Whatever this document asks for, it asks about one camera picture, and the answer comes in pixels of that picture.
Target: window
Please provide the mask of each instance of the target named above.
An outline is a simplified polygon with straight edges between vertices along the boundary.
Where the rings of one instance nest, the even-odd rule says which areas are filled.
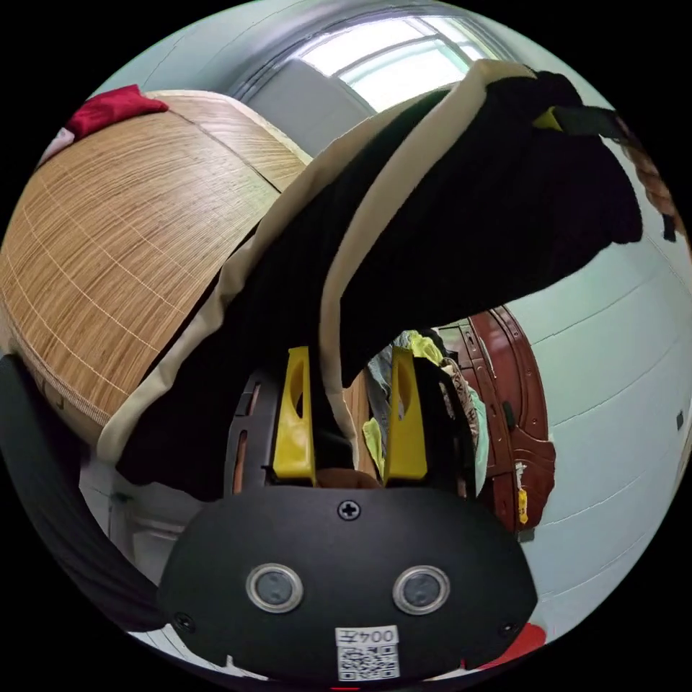
[[[497,56],[456,19],[407,17],[323,37],[299,57],[380,112],[460,81],[475,60]]]

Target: bamboo mat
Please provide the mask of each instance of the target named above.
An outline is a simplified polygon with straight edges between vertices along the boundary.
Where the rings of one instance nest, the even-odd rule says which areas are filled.
[[[307,160],[232,99],[156,96],[171,110],[41,166],[0,252],[13,349],[63,418],[99,429]]]

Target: red object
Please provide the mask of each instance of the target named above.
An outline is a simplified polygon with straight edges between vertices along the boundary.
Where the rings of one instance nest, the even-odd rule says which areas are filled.
[[[532,651],[540,649],[545,643],[546,633],[538,625],[527,623],[519,633],[519,636],[512,642],[510,648],[502,656],[482,665],[479,670],[487,670],[488,668],[494,668],[496,665],[509,663],[509,661],[513,661],[515,658],[526,656]]]
[[[474,315],[458,329],[454,350],[461,374],[478,392],[488,416],[488,472],[479,499],[509,531],[534,528],[555,485],[556,451],[531,344],[504,306]],[[527,495],[525,523],[519,516],[517,463]]]
[[[142,96],[136,84],[113,89],[89,99],[69,120],[65,128],[78,141],[109,125],[121,123],[137,115],[163,113],[168,106],[157,99]]]

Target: cream fabric trim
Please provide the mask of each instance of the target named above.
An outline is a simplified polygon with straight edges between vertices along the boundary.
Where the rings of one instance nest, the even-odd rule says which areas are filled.
[[[358,459],[357,435],[341,387],[341,295],[396,210],[478,113],[485,99],[485,86],[511,76],[533,74],[516,63],[478,61],[474,64],[464,81],[419,123],[380,172],[356,210],[329,270],[321,302],[320,363],[329,403],[338,425],[352,444],[355,461]],[[225,307],[240,293],[265,250],[298,212],[332,182],[377,133],[425,96],[422,94],[398,104],[356,125],[332,142],[289,185],[260,221],[254,238],[223,265],[211,296],[181,337],[104,426],[96,449],[100,459],[117,463],[141,414],[170,390],[190,353],[221,327]]]
[[[254,237],[226,260],[212,295],[180,338],[106,423],[96,447],[97,456],[102,461],[117,463],[139,417],[170,390],[185,358],[207,336],[219,329],[225,307],[243,289],[248,275],[274,239],[378,132],[425,95],[378,113],[334,140],[278,197],[260,221]]]

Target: black cloth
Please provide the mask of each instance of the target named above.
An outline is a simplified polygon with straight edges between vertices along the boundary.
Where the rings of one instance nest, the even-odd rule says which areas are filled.
[[[219,498],[229,423],[244,384],[258,365],[280,363],[299,345],[313,355],[315,428],[323,437],[340,436],[317,360],[324,280],[377,174],[444,94],[403,112],[288,224],[229,304],[223,326],[141,416],[118,464],[125,478]],[[412,325],[448,324],[527,296],[583,268],[611,243],[641,239],[634,191],[603,142],[532,126],[553,105],[581,105],[560,75],[488,87],[474,121],[409,196],[342,297],[345,386]],[[411,276],[417,280],[405,281]],[[373,300],[385,300],[386,308],[367,310]]]
[[[414,358],[427,461],[426,486],[458,492],[457,478],[466,484],[467,497],[476,497],[476,454],[469,421],[452,378],[427,358]],[[453,410],[450,416],[444,387]]]
[[[80,443],[13,355],[0,357],[0,451],[36,533],[80,591],[127,631],[163,627],[156,586],[108,540],[79,490]]]

